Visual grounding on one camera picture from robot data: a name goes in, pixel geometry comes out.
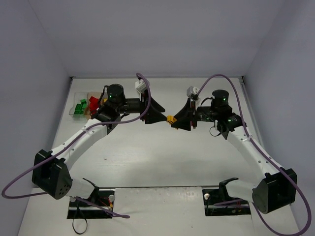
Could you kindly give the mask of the yellow striped curved lego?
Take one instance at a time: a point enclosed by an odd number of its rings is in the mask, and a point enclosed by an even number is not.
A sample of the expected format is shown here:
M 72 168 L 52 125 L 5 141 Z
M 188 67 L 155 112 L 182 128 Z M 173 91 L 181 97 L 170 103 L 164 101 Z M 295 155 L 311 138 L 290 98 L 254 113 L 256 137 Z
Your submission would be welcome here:
M 172 125 L 173 123 L 175 123 L 177 121 L 177 119 L 173 116 L 167 116 L 167 123 L 169 123 L 170 125 Z

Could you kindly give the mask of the red long lego brick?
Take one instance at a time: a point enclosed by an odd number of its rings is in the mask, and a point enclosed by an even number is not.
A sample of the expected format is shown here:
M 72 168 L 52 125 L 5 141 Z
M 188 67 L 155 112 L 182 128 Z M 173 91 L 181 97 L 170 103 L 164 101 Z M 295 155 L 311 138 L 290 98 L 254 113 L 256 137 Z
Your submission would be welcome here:
M 97 103 L 95 103 L 95 104 L 93 104 L 93 103 L 90 103 L 90 105 L 89 105 L 89 110 L 90 110 L 90 115 L 92 116 L 92 115 L 94 115 L 95 113 L 97 113 L 97 110 L 99 109 L 99 104 Z

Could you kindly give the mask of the red curved lego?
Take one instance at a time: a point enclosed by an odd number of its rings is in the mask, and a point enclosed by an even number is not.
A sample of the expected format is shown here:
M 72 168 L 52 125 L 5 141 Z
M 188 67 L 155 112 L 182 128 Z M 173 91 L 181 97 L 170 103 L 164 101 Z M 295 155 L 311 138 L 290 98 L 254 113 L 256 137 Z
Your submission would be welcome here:
M 93 104 L 95 104 L 95 103 L 97 104 L 97 103 L 98 103 L 98 98 L 91 96 L 91 97 L 89 98 L 89 102 L 90 102 L 90 103 L 93 103 Z

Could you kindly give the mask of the green number two lego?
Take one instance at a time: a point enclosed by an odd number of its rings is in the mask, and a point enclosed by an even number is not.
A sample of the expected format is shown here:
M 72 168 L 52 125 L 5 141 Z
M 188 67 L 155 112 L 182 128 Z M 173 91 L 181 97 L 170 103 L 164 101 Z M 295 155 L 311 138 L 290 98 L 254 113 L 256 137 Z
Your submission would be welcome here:
M 76 104 L 75 111 L 83 111 L 82 110 L 82 104 Z

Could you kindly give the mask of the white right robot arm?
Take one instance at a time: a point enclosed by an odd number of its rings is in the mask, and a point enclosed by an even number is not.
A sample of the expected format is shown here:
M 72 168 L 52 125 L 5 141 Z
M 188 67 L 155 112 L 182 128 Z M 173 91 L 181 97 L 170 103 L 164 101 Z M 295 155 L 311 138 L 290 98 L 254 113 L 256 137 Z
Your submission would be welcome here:
M 252 202 L 258 210 L 267 214 L 295 201 L 297 174 L 273 162 L 254 138 L 244 129 L 241 117 L 232 111 L 228 103 L 229 93 L 218 89 L 210 97 L 210 106 L 198 106 L 198 88 L 187 90 L 187 102 L 169 121 L 171 127 L 191 131 L 198 122 L 212 122 L 219 135 L 232 144 L 255 174 L 255 179 L 242 181 L 237 177 L 219 183 L 223 201 L 242 199 Z

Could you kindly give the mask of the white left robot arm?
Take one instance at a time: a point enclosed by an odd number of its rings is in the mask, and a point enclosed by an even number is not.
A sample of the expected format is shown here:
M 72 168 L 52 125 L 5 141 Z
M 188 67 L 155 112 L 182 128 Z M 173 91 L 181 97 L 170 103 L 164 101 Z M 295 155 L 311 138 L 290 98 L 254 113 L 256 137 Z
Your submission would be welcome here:
M 69 171 L 75 162 L 97 141 L 109 135 L 124 116 L 139 113 L 145 124 L 167 120 L 165 109 L 149 96 L 143 80 L 136 82 L 135 89 L 138 98 L 126 98 L 122 85 L 105 86 L 97 109 L 76 134 L 51 151 L 40 150 L 36 154 L 33 184 L 56 200 L 65 196 L 88 199 L 96 195 L 99 188 L 94 183 L 71 177 Z

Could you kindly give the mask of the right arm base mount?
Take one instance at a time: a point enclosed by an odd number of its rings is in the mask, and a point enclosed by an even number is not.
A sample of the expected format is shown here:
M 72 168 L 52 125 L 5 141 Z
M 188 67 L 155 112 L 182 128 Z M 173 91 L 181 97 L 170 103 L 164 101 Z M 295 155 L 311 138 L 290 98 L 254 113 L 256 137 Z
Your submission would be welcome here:
M 229 178 L 219 183 L 217 188 L 203 188 L 205 216 L 251 215 L 249 203 L 239 198 L 230 197 L 226 185 L 238 178 Z

